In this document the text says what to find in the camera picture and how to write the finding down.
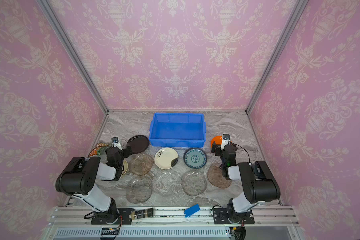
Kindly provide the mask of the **orange round plate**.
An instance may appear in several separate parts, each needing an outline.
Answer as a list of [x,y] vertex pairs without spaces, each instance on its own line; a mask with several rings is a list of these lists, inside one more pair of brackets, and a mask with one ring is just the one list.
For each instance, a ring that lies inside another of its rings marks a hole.
[[223,136],[215,136],[212,140],[211,140],[211,148],[213,147],[213,145],[221,145],[222,144],[222,140],[223,140]]

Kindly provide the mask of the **black round plate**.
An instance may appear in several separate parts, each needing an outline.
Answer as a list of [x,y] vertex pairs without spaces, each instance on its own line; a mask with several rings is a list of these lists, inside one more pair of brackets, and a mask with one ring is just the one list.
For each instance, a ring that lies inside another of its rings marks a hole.
[[127,142],[127,148],[132,154],[139,154],[148,149],[150,145],[149,139],[144,135],[136,135],[131,137]]

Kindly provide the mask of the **teal blue patterned plate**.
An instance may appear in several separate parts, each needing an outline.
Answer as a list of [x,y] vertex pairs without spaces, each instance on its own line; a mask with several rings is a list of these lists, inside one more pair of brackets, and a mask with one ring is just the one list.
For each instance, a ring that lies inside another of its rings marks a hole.
[[183,159],[185,164],[192,169],[201,169],[207,163],[206,153],[199,148],[190,148],[186,150]]

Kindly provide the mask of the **pink tinted glass plate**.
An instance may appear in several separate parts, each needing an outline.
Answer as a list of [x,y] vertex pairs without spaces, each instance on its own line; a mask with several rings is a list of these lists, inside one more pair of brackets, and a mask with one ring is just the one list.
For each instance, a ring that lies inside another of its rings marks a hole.
[[227,180],[226,178],[223,177],[219,163],[211,164],[207,173],[207,177],[209,182],[213,186],[218,187],[220,189],[226,189],[232,183],[231,180]]

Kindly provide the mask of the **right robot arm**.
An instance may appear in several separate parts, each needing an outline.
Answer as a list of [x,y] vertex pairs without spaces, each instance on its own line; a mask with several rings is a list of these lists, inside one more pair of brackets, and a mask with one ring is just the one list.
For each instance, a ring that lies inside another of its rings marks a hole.
[[242,190],[229,200],[226,210],[232,223],[243,223],[260,202],[272,202],[281,196],[280,187],[265,161],[237,163],[236,144],[212,143],[211,152],[221,158],[221,173],[226,180],[239,180]]

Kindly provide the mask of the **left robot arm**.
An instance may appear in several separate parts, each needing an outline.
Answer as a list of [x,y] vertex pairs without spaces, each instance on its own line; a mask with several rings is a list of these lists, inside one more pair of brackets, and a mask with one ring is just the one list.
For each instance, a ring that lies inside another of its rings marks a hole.
[[67,196],[79,199],[92,208],[84,215],[84,219],[91,220],[92,225],[123,224],[123,216],[117,208],[113,198],[100,190],[96,180],[116,182],[125,171],[125,158],[132,155],[130,147],[121,149],[110,147],[106,149],[107,163],[102,163],[100,157],[74,157],[64,168],[56,180],[56,190]]

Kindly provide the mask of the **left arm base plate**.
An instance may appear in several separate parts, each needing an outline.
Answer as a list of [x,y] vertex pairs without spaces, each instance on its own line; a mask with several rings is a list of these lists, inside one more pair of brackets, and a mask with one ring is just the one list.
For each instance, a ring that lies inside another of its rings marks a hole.
[[131,225],[132,219],[130,217],[134,209],[121,208],[118,209],[118,214],[112,215],[107,213],[94,212],[91,218],[92,225]]

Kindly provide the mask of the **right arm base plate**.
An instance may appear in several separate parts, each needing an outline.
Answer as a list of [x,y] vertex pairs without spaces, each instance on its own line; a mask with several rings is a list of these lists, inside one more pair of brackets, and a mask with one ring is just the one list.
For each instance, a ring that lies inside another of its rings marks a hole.
[[236,213],[234,210],[228,210],[226,208],[213,208],[211,210],[211,215],[215,225],[253,225],[255,223],[252,211]]

